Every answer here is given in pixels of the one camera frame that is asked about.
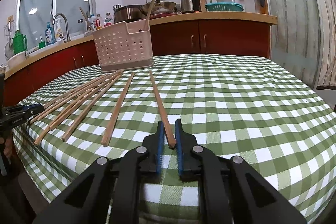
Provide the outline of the person's left hand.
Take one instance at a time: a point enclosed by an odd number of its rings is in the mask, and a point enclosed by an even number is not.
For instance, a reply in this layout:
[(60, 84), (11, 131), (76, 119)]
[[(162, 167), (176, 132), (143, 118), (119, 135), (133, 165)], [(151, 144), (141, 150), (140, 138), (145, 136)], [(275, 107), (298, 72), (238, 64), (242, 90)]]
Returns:
[(3, 149), (3, 153), (4, 153), (5, 157), (10, 159), (12, 157), (12, 154), (13, 154), (13, 138), (12, 138), (12, 136), (9, 135), (6, 139), (0, 137), (0, 142), (1, 142), (1, 144), (5, 145), (5, 147)]

